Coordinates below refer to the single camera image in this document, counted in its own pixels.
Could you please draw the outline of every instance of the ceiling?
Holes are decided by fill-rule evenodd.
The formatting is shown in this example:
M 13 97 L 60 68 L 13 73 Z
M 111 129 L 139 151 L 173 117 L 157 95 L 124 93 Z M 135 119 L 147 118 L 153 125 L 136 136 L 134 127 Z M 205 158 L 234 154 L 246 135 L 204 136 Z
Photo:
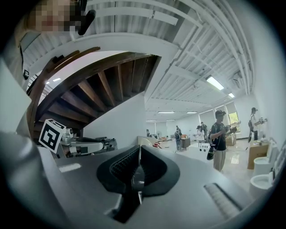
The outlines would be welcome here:
M 251 93 L 252 58 L 226 0 L 90 0 L 90 9 L 96 10 L 96 19 L 84 36 L 68 32 L 34 39 L 24 51 L 27 68 L 38 72 L 54 53 L 68 53 L 71 43 L 70 47 L 80 49 L 92 39 L 93 46 L 104 51 L 159 55 L 162 59 L 145 93 L 146 120 L 179 119 L 187 111 L 203 112 L 231 100 L 229 93 L 235 97 Z M 103 36 L 113 39 L 103 40 Z M 206 82 L 208 76 L 224 89 L 219 91 Z

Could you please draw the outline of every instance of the wooden stair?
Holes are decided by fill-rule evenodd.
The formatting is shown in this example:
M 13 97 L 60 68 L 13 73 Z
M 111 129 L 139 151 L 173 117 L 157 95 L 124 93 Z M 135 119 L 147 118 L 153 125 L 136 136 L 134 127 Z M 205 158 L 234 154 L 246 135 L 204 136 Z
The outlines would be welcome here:
M 157 56 L 125 52 L 94 62 L 54 88 L 37 107 L 30 133 L 38 142 L 46 119 L 79 133 L 85 126 L 129 98 L 150 82 Z

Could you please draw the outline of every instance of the staircase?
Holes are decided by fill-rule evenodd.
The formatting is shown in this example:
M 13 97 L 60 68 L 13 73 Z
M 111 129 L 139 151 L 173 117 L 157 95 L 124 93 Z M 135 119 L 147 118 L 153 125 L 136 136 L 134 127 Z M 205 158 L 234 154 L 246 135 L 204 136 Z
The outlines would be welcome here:
M 124 52 L 75 72 L 55 87 L 39 105 L 36 101 L 29 108 L 27 118 L 31 137 L 38 142 L 46 119 L 54 119 L 79 134 L 85 126 L 109 110 L 143 92 L 151 79 L 157 58 Z

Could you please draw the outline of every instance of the white shirt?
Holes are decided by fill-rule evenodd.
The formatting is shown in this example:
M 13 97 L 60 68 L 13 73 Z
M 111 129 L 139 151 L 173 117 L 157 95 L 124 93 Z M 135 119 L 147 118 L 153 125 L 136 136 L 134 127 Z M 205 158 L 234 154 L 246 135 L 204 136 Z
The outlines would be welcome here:
M 204 141 L 205 140 L 204 135 L 205 135 L 205 133 L 203 130 L 202 130 L 202 132 L 200 130 L 197 130 L 197 140 L 198 141 Z
M 252 126 L 253 126 L 253 131 L 257 131 L 258 130 L 258 127 L 254 125 L 254 123 L 256 123 L 256 118 L 254 116 L 254 114 L 251 115 L 251 123 L 252 123 Z

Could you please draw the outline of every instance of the window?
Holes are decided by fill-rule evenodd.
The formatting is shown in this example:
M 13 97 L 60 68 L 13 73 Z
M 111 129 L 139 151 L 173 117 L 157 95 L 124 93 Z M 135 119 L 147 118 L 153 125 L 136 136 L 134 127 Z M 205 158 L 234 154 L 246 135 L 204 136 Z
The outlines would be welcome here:
M 233 124 L 233 123 L 238 122 L 237 112 L 228 114 L 228 118 L 229 118 L 229 123 L 230 123 L 230 124 Z M 237 126 L 237 132 L 236 132 L 236 133 L 238 133 L 238 132 L 240 132 L 240 127 L 239 127 L 239 126 Z

